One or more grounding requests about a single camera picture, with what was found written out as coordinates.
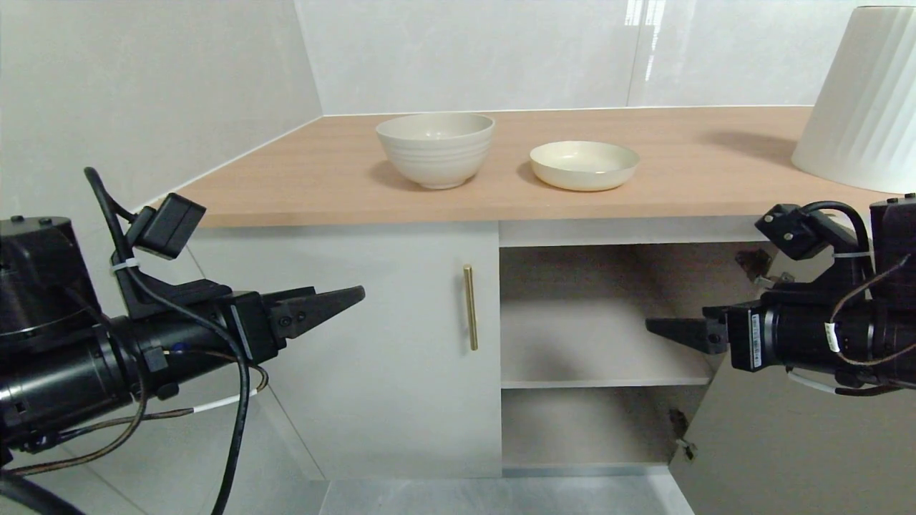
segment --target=white bowl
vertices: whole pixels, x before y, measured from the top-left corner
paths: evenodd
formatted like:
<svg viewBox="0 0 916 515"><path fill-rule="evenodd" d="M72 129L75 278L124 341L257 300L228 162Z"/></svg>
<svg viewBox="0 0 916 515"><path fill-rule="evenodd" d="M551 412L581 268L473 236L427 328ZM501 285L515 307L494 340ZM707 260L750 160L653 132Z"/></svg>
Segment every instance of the white bowl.
<svg viewBox="0 0 916 515"><path fill-rule="evenodd" d="M382 122L378 139L391 164L424 188L461 186L484 164L496 121L472 113L410 115Z"/></svg>
<svg viewBox="0 0 916 515"><path fill-rule="evenodd" d="M531 150L531 168L544 182L564 190L600 192L630 180L639 154L596 141L555 141Z"/></svg>

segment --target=white wall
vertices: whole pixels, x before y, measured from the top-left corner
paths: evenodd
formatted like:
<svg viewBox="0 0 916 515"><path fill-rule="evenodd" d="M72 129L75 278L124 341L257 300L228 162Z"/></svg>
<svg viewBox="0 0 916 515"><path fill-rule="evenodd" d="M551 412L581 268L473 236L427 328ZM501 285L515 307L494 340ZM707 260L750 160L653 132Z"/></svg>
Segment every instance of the white wall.
<svg viewBox="0 0 916 515"><path fill-rule="evenodd" d="M296 0L327 115L813 104L856 5Z"/></svg>
<svg viewBox="0 0 916 515"><path fill-rule="evenodd" d="M291 0L3 0L0 9L0 216L71 217L112 315L123 307L105 269L111 243L83 167L133 208L321 115ZM144 266L171 282L202 276L188 254ZM236 374L227 367L192 381L150 409L231 395ZM322 484L307 479L321 472L272 393L252 402L228 511L315 511ZM225 408L145 422L113 454L37 481L91 513L209 512L233 418ZM113 437L95 433L13 465L83 454Z"/></svg>

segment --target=door hinge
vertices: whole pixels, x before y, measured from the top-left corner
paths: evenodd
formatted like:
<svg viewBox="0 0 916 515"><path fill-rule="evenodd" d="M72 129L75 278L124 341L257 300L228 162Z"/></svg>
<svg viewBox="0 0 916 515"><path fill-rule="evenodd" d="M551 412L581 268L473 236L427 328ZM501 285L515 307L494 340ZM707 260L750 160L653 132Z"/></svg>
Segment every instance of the door hinge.
<svg viewBox="0 0 916 515"><path fill-rule="evenodd" d="M769 267L773 264L773 257L762 248L739 251L735 255L735 262L745 271L752 283L768 290L781 282L795 282L795 278L788 272L783 272L779 277L767 275Z"/></svg>
<svg viewBox="0 0 916 515"><path fill-rule="evenodd" d="M687 415L681 410L672 408L668 410L668 418L671 420L671 426L674 428L674 442L683 449L684 457L687 458L687 461L693 461L697 452L696 445L684 439L684 436L687 435L687 428L690 425L687 422Z"/></svg>

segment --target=wooden countertop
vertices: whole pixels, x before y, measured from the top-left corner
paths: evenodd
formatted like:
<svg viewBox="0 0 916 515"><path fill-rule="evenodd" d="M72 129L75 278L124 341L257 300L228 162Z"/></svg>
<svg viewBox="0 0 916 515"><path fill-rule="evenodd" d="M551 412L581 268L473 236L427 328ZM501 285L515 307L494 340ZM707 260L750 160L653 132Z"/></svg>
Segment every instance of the wooden countertop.
<svg viewBox="0 0 916 515"><path fill-rule="evenodd" d="M322 118L179 193L203 226L756 215L775 203L842 201L866 211L887 194L795 169L808 107L690 107L491 114L494 144L465 185L428 191L386 161L375 126L392 115ZM607 141L642 157L608 192L566 192L534 177L528 154L563 139Z"/></svg>

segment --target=ceramic bowl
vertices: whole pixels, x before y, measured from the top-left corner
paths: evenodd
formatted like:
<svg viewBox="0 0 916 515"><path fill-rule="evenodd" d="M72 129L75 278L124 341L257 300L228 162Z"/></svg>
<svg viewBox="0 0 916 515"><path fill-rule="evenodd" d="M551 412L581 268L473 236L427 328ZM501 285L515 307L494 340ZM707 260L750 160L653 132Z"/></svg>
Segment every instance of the ceramic bowl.
<svg viewBox="0 0 916 515"><path fill-rule="evenodd" d="M496 121L472 113L394 118L376 127L391 164L424 188L461 186L484 164Z"/></svg>

